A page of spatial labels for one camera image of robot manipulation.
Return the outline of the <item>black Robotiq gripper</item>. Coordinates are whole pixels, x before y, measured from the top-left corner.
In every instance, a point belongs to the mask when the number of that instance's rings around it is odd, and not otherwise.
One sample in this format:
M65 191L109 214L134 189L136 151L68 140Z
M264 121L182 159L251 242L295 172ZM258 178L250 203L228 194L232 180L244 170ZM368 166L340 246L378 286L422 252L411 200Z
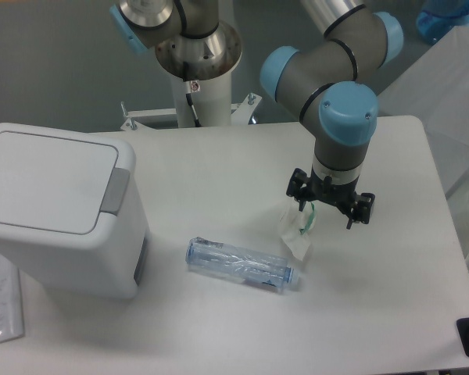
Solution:
M300 168L294 169L288 182L286 195L298 203L302 212L307 202L320 201L336 207L348 218L346 229L354 223L369 224L376 196L373 193L356 193L357 177L348 184L333 184L320 179L314 172L310 177Z

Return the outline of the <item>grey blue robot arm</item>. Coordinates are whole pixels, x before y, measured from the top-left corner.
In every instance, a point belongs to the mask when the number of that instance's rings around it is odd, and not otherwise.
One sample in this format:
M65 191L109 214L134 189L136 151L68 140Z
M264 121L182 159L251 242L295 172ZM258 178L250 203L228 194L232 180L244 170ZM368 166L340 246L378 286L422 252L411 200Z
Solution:
M286 194L300 208L334 206L349 224L369 223L375 197L356 185L376 130L378 100L365 77L393 60L403 30L387 12L362 1L306 1L304 8L324 37L311 52L282 46L264 61L260 84L315 139L310 172L295 170ZM110 15L136 53L154 51L175 86L180 127L231 123L230 80L242 57L237 31L219 16L216 1L118 1Z

